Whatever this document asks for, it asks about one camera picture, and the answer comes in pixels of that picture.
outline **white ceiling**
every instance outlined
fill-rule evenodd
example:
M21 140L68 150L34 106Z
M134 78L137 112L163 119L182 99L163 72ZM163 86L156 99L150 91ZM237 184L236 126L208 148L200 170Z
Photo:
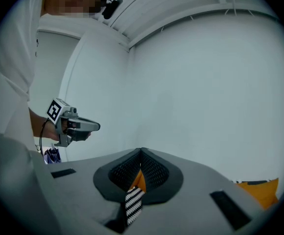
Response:
M131 48L152 32L176 20L233 8L277 17L264 0L123 0L109 20L105 20L100 13L94 19L125 36L128 48Z

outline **zigzag patterned fabric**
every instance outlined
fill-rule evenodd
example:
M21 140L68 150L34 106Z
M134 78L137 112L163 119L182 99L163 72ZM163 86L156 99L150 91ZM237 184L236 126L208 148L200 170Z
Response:
M145 194L139 187L133 187L126 194L127 225L130 225L142 212L142 197Z

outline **orange fabric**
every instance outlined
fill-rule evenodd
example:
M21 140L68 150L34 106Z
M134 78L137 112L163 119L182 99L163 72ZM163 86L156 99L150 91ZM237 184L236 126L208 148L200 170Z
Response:
M137 187L141 188L141 190L143 192L146 192L145 178L144 178L144 175L143 175L141 170L138 172L138 174L137 174L136 178L134 179L130 189L132 189L134 186L137 186Z
M247 184L247 182L237 185L247 191L255 199L257 199L263 209L266 210L279 201L275 195L278 184L279 179L275 179L259 185L249 185Z

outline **wall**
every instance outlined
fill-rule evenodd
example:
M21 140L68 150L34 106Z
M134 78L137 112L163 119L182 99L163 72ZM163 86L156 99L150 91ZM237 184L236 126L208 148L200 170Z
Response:
M36 114L47 117L46 111L54 97L58 97L67 63L79 40L47 32L39 32L36 71L30 87L29 107ZM43 145L55 141L43 139Z
M239 13L180 23L137 46L123 148L148 147L284 191L284 29Z
M63 99L77 108L79 116L99 122L101 129L86 141L71 143L66 149L69 161L122 150L120 116L129 56L116 41L94 31L83 36L76 49L67 88L62 84Z

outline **person's arm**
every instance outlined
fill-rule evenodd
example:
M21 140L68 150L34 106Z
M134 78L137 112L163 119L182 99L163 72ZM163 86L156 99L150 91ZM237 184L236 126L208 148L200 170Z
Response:
M46 121L46 118L35 114L33 111L31 111L30 108L29 108L29 111L30 111L33 136L39 138L41 134L42 126L44 122ZM62 123L62 128L63 130L65 130L67 128L67 124ZM50 121L48 121L45 125L44 131L43 131L43 138L48 138L48 139L53 139L55 141L59 141L55 126Z

